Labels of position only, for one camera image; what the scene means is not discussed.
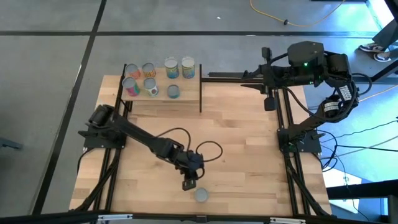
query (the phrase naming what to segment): yellow cable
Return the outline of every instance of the yellow cable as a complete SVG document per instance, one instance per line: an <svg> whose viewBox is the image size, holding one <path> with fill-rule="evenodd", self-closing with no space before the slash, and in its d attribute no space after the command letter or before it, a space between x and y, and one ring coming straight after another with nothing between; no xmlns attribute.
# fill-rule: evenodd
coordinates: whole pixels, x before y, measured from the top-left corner
<svg viewBox="0 0 398 224"><path fill-rule="evenodd" d="M360 100L359 102L362 102L362 101L367 100L367 99L369 99L369 98L372 98L372 97L374 97L374 96L380 95L381 93L385 93L385 92L387 92L387 91L390 91L390 90L392 90L393 88L395 88L395 87L397 87L397 86L398 86L398 85L394 85L394 86L392 86L392 87L390 87L390 88L388 88L388 89L386 89L386 90L383 90L383 91L380 91L380 92L378 92L378 93L375 93L375 94L373 94L373 95L371 95L371 96L365 97L365 98L363 98L362 100Z"/></svg>
<svg viewBox="0 0 398 224"><path fill-rule="evenodd" d="M312 24L309 24L309 25L298 25L298 24L294 24L294 23L291 23L291 22L287 22L287 23L290 24L290 25L292 25L292 26L297 26L297 27L310 27L310 26L313 26L313 25L318 24L319 22L323 21L323 20L326 19L327 17L329 17L329 16L330 16L333 12L335 12L336 9L338 9L345 1L346 1L346 0L342 0L342 2L341 2L337 7L335 7L334 10L332 10L331 12L329 12L329 14L327 14L324 18L322 18L322 19L320 19L320 20L318 20L318 21L316 21L316 22L314 22L314 23L312 23ZM252 0L250 0L250 6L251 6L251 8L252 8L254 11L256 11L256 12L262 14L262 15L271 17L271 18L273 18L273 19L275 19L275 20L278 20L278 21L280 21L280 22L283 22L283 23L285 22L284 20L279 19L278 17L272 16L272 15L270 15L270 14L266 14L265 12L261 12L260 10L256 9L256 8L253 6Z"/></svg>

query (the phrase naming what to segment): colorful cup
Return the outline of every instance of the colorful cup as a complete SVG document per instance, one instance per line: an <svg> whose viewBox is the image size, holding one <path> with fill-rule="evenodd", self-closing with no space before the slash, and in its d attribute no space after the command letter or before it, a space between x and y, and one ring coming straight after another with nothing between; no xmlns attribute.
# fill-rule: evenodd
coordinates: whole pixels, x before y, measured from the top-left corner
<svg viewBox="0 0 398 224"><path fill-rule="evenodd" d="M138 96L139 88L135 79L127 77L122 81L122 86L127 90L130 96Z"/></svg>
<svg viewBox="0 0 398 224"><path fill-rule="evenodd" d="M178 61L173 57L164 60L164 67L166 67L166 74L169 78L177 78L180 75L178 71Z"/></svg>
<svg viewBox="0 0 398 224"><path fill-rule="evenodd" d="M193 78L195 76L195 60L191 57L184 57L181 61L182 76L184 78Z"/></svg>
<svg viewBox="0 0 398 224"><path fill-rule="evenodd" d="M154 97L159 93L156 86L156 80L154 78L146 78L144 80L144 88L147 94L151 97Z"/></svg>
<svg viewBox="0 0 398 224"><path fill-rule="evenodd" d="M137 65L134 65L133 63L131 63L126 66L125 76L138 79L141 76L141 72L139 71Z"/></svg>
<svg viewBox="0 0 398 224"><path fill-rule="evenodd" d="M177 85L170 85L167 88L167 95L171 99L176 99L180 96L180 88Z"/></svg>
<svg viewBox="0 0 398 224"><path fill-rule="evenodd" d="M146 63L142 66L142 72L144 72L145 77L154 78L156 76L155 65L153 63Z"/></svg>

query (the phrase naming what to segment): wooden shelf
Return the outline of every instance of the wooden shelf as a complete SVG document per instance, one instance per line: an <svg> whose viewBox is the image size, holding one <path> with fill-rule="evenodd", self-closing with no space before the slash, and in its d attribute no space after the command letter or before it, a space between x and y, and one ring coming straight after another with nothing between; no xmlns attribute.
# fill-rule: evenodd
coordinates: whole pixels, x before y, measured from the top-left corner
<svg viewBox="0 0 398 224"><path fill-rule="evenodd" d="M184 78L182 76L181 68L180 76L171 79L167 77L165 68L156 68L156 85L159 93L155 97L150 97L144 89L144 74L137 79L140 94L138 96L130 96L127 90L123 89L122 100L126 101L199 101L199 69L195 69L195 76L193 78ZM167 95L167 88L170 85L177 85L180 88L180 97L171 99Z"/></svg>

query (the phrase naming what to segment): cable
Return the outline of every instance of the cable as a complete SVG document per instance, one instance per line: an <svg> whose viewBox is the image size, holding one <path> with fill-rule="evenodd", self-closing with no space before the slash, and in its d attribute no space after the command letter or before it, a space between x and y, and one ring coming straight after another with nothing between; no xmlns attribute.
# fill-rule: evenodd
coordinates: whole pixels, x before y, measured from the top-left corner
<svg viewBox="0 0 398 224"><path fill-rule="evenodd" d="M321 146L322 146L322 147L325 147L325 148L327 148L327 149L329 149L330 151L333 152L333 150L330 149L329 147L326 147L326 146L323 146L323 145L321 145ZM350 189L348 188L346 167L344 166L343 161L341 161L340 157L337 156L337 155L336 155L336 157L337 157L337 159L340 161L341 165L343 166L343 171L344 171L344 182L345 182L345 184L346 184L347 190L348 190L349 193L352 195ZM352 199L352 201L353 201L353 207L355 208L355 210L356 210L358 213L360 213L363 217L365 217L365 218L368 220L368 222L370 222L369 219L368 219L368 217L367 217L365 214L363 214L362 212L360 212L360 211L355 207L354 199Z"/></svg>
<svg viewBox="0 0 398 224"><path fill-rule="evenodd" d="M328 172L329 170L334 169L335 166L337 165L337 159L336 159L335 157L326 157L326 158L321 158L320 160L322 160L322 159L329 159L329 158L334 159L334 160L335 160L335 163L334 163L329 169L327 169L327 170L322 170L322 172Z"/></svg>
<svg viewBox="0 0 398 224"><path fill-rule="evenodd" d="M220 158L220 157L223 155L223 148L220 146L220 144L218 144L218 143L215 142L215 141L204 141L204 142L200 143L200 144L198 145L198 147L195 149L195 153L198 154L198 149L199 149L199 147L202 146L202 145L204 145L204 144L206 144L206 143L213 143L213 144L216 144L216 145L220 148L220 151L221 151L221 152L220 152L220 154L219 154L218 156L216 156L216 157L214 157L214 158L212 158L212 159L204 160L203 162L215 161L216 159Z"/></svg>
<svg viewBox="0 0 398 224"><path fill-rule="evenodd" d="M393 149L382 149L382 148L375 148L375 147L365 147L365 146L342 146L338 145L339 147L350 147L350 148L366 148L366 149L375 149L380 151L387 151L387 152L398 152L398 150Z"/></svg>
<svg viewBox="0 0 398 224"><path fill-rule="evenodd" d="M163 133L160 133L160 134L154 136L153 138L159 138L159 137L161 137L161 136L163 136L163 135L165 135L165 134L167 134L169 132L175 131L175 130L182 130L182 131L184 131L187 134L187 136L188 136L187 150L189 150L189 148L191 146L191 135L189 134L189 131L187 131L185 128L172 128L172 129L169 129L169 130L167 130L167 131L165 131Z"/></svg>
<svg viewBox="0 0 398 224"><path fill-rule="evenodd" d="M344 137L344 136L350 136L350 135L353 135L353 134L359 134L359 133L362 133L362 132L365 132L365 131L370 131L370 130L373 130L373 129L376 129L376 128L379 128L379 127L381 127L381 126L385 126L385 125L388 125L388 124L391 124L391 123L394 123L394 122L398 122L398 120L393 120L393 121L390 121L390 122L385 123L385 124L377 125L376 127L373 127L373 128L364 129L364 130L362 130L362 131L355 131L355 132L353 132L353 133L351 133L351 134L342 134L341 136L337 136L336 138L341 138L341 137ZM326 141L322 141L321 143L330 141L330 140L332 140L332 139L333 139L333 138L328 139L328 140L326 140Z"/></svg>
<svg viewBox="0 0 398 224"><path fill-rule="evenodd" d="M336 137L335 137L332 133L330 133L330 132L328 132L328 131L322 131L322 130L319 130L319 129L318 129L317 131L330 134L330 135L333 137L333 139L335 140L335 143L336 143L336 144L335 144L335 149L333 150L333 152L332 152L332 154L331 154L329 160L322 166L322 170L323 170L323 169L325 169L325 168L330 164L331 160L334 158L334 156L335 156L335 154L336 154L336 151L337 151L337 145L338 145L338 143L337 143Z"/></svg>
<svg viewBox="0 0 398 224"><path fill-rule="evenodd" d="M198 180L201 179L205 175L205 168L201 168L201 176L198 177Z"/></svg>
<svg viewBox="0 0 398 224"><path fill-rule="evenodd" d="M351 100L349 101L349 105L348 105L347 109L346 109L344 112L342 112L341 114L335 116L334 118L325 118L325 117L321 117L321 116L318 116L318 115L312 113L310 110L308 110L308 109L300 102L300 100L297 98L297 96L294 94L294 92L293 92L291 89L287 88L286 86L283 86L282 88L285 89L285 90L287 90L287 91L293 96L293 99L297 102L297 104L298 104L305 112L307 112L309 115L312 115L312 116L314 116L314 117L316 117L316 118L319 118L319 119L322 119L322 120L324 120L324 121L336 121L336 120L338 120L338 119L344 117L344 116L350 111L351 107L352 107L353 104L354 104L354 101L355 101L355 98L356 98L356 94L357 94L357 92L356 92L356 85L355 85L355 82L351 82L351 84L353 85L353 95L352 95L352 97L351 97Z"/></svg>
<svg viewBox="0 0 398 224"><path fill-rule="evenodd" d="M394 85L394 86L392 86L392 87L390 87L390 88L388 88L388 89L386 89L386 90L383 90L383 91L380 91L380 92L378 92L378 93L375 93L375 94L373 94L373 95L371 95L371 96L365 97L365 98L363 98L362 100L359 100L359 102L362 102L362 101L367 100L367 99L370 99L370 98L372 98L372 97L374 97L374 96L377 96L377 95L380 95L380 94L385 93L385 92L387 92L387 91L390 91L390 90L392 90L393 88L395 88L395 87L397 87L397 86L398 86L398 85Z"/></svg>
<svg viewBox="0 0 398 224"><path fill-rule="evenodd" d="M363 93L358 93L358 96L362 96L363 94L366 94L366 93L368 93L371 90L371 88L372 88L372 79L371 79L371 77L369 77L369 76L367 76L365 74L362 74L362 73L358 73L358 72L357 73L352 73L352 75L361 75L361 76L365 77L366 79L368 79L368 82L369 82L368 88Z"/></svg>
<svg viewBox="0 0 398 224"><path fill-rule="evenodd" d="M316 22L314 22L314 23L312 23L312 24L308 24L308 25L298 25L298 24L294 24L294 23L292 23L292 22L289 22L287 19L286 19L286 20L282 20L282 19L279 19L279 18L276 17L276 16L272 16L272 15L267 14L267 13L265 13L265 12L261 12L260 10L256 9L256 8L253 6L252 0L250 0L250 6L251 6L251 8L252 8L254 11L256 11L256 12L258 12L258 13L264 15L264 16L268 16L268 17L270 17L270 18L273 18L273 19L275 19L275 20L277 20L277 21L283 22L285 25L290 24L290 25L296 26L296 27L310 27L310 26L313 26L313 25L318 24L318 23L320 23L321 21L325 20L325 19L326 19L327 17L329 17L332 13L334 13L345 1L346 1L346 0L342 0L342 2L341 2L337 7L335 7L334 10L332 10L331 12L329 12L329 13L328 13L325 17L323 17L322 19L320 19L320 20L318 20L318 21L316 21Z"/></svg>
<svg viewBox="0 0 398 224"><path fill-rule="evenodd" d="M79 160L78 160L78 162L77 162L77 174L79 174L79 168L80 168L81 159L85 156L85 154L91 152L92 150L93 150L93 149L87 149L87 150L79 157Z"/></svg>
<svg viewBox="0 0 398 224"><path fill-rule="evenodd" d="M364 149L369 149L369 148L374 147L374 146L379 146L379 145L381 145L381 144L384 144L384 143L387 143L387 142L389 142L389 141L392 141L392 140L394 140L394 139L396 139L396 138L398 138L398 136L395 136L395 137L393 137L393 138L390 138L390 139L388 139L388 140L385 140L384 142L377 143L377 144L375 144L375 145L373 145L373 146L364 147L364 148L362 148L362 149L358 149L358 150L355 150L355 151L352 151L352 152L347 152L347 153L341 154L340 156L345 156L345 155L348 155L348 154L351 154L351 153L354 153L354 152L362 151L362 150L364 150Z"/></svg>

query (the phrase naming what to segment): black cable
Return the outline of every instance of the black cable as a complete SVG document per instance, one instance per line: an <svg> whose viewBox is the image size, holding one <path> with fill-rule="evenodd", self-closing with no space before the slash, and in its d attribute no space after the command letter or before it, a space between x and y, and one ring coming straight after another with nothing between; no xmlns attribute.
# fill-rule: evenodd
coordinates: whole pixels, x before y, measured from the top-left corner
<svg viewBox="0 0 398 224"><path fill-rule="evenodd" d="M328 172L329 170L335 168L335 166L337 165L338 160L337 160L335 157L331 157L331 159L334 159L334 160L335 160L335 163L334 163L329 169L327 169L327 170L322 170L322 172Z"/></svg>
<svg viewBox="0 0 398 224"><path fill-rule="evenodd" d="M325 168L330 164L331 160L334 158L334 156L335 156L335 154L336 154L336 151L337 151L337 145L338 145L338 143L337 143L336 137L335 137L332 133L330 133L330 132L328 132L328 131L322 131L322 130L319 130L319 129L318 129L317 131L330 134L330 135L333 137L333 139L335 140L335 143L336 143L336 144L335 144L335 149L333 150L333 153L331 154L330 159L322 166L322 170L323 170L323 169L325 169Z"/></svg>
<svg viewBox="0 0 398 224"><path fill-rule="evenodd" d="M205 168L201 168L201 176L198 177L198 180L201 179L205 175Z"/></svg>
<svg viewBox="0 0 398 224"><path fill-rule="evenodd" d="M325 148L327 148L327 149L329 149L330 151L332 151L333 152L333 150L332 149L330 149L329 147L326 147L326 146L323 146L323 147L325 147ZM343 164L343 161L341 161L341 159L337 156L337 155L335 155L336 157L337 157L337 159L340 161L340 163L341 163L341 165L343 166L343 172L344 172L344 181L345 181L345 184L346 184L346 187L347 187L347 190L349 191L349 193L352 195L352 193L351 193L351 191L350 191L350 189L348 188L348 183L347 183L347 172L346 172L346 167L344 166L344 164ZM355 210L358 212L358 213L360 213L363 217L365 217L367 220L368 220L368 222L370 222L369 221L369 219L367 218L367 216L366 215L364 215L362 212L360 212L356 207L355 207L355 204L354 204L354 199L352 199L352 201L353 201L353 207L355 208Z"/></svg>
<svg viewBox="0 0 398 224"><path fill-rule="evenodd" d="M212 159L204 160L203 162L215 161L216 159L220 158L220 157L223 155L223 148L220 146L220 144L218 144L218 143L215 142L215 141L204 141L204 142L200 143L200 144L198 145L198 147L195 149L195 153L198 154L198 149L199 149L199 147L202 146L203 144L206 144L206 143L213 143L213 144L216 144L216 145L220 148L220 151L221 151L221 152L220 152L220 154L219 154L218 156L216 156L216 157L214 157L214 158L212 158Z"/></svg>
<svg viewBox="0 0 398 224"><path fill-rule="evenodd" d="M175 130L182 130L182 131L184 131L184 132L187 134L187 136L188 136L188 146L187 146L187 150L189 150L189 148L190 148L190 146L191 146L191 135L189 134L189 132L188 132L185 128L172 128L172 129L169 129L169 130L167 130L167 131L165 131L165 132L163 132L163 133L160 133L160 134L154 136L153 138L161 137L161 136L163 136L163 135L165 135L165 134L167 134L167 133L169 133L169 132L175 131Z"/></svg>
<svg viewBox="0 0 398 224"><path fill-rule="evenodd" d="M321 117L321 116L316 115L315 113L312 113L310 110L308 110L308 109L300 102L300 100L297 98L297 96L294 94L294 92L293 92L291 89L287 88L286 86L283 86L282 88L285 89L285 90L287 90L287 91L293 96L293 99L297 102L297 104L298 104L305 112L307 112L309 115L314 116L314 117L319 118L319 119L322 119L323 121L332 122L332 121L336 121L336 120L338 120L338 119L341 119L342 117L344 117L344 116L351 110L351 108L352 108L352 106L353 106L353 104L354 104L355 98L356 98L356 94L357 94L355 82L352 82L351 84L352 84L352 86L353 86L353 95L351 96L351 100L349 101L349 105L348 105L347 109L344 110L344 112L342 112L341 114L335 116L334 118Z"/></svg>
<svg viewBox="0 0 398 224"><path fill-rule="evenodd" d="M369 76L367 76L367 75L365 75L365 74L362 74L362 73L358 73L358 72L352 73L352 75L361 75L361 76L367 78L367 79L368 79L368 82L369 82L368 88L367 88L363 93L358 93L358 96L362 96L362 95L368 93L368 92L371 90L371 88L372 88L372 80L371 80L371 77L369 77Z"/></svg>
<svg viewBox="0 0 398 224"><path fill-rule="evenodd" d="M393 121L390 121L390 122L385 123L385 124L377 125L376 127L373 127L373 128L364 129L364 130L362 130L362 131L355 131L355 132L353 132L353 133L351 133L351 134L343 134L343 135L341 135L341 136L337 136L336 138L341 138L341 137L344 137L344 136L350 136L350 135L353 135L353 134L359 134L359 133L362 133L362 132L365 132L365 131L370 131L370 130L373 130L373 129L376 129L376 128L379 128L379 127L381 127L381 126L385 126L385 125L388 125L388 124L391 124L391 123L394 123L394 122L398 122L398 120L393 120ZM328 139L328 140L326 140L326 141L322 141L321 143L330 141L330 140L332 140L332 139L333 139L333 138Z"/></svg>
<svg viewBox="0 0 398 224"><path fill-rule="evenodd" d="M78 162L77 162L77 174L79 174L81 159L85 156L85 154L91 152L92 150L93 150L93 149L87 149L87 150L79 157L79 160L78 160Z"/></svg>
<svg viewBox="0 0 398 224"><path fill-rule="evenodd" d="M339 146L339 147L350 147L350 148L366 148L366 149L374 149L374 150L387 151L387 152L398 152L398 150L383 149L383 148L377 148L377 147L366 147L366 146L342 146L342 145L338 145L338 146Z"/></svg>

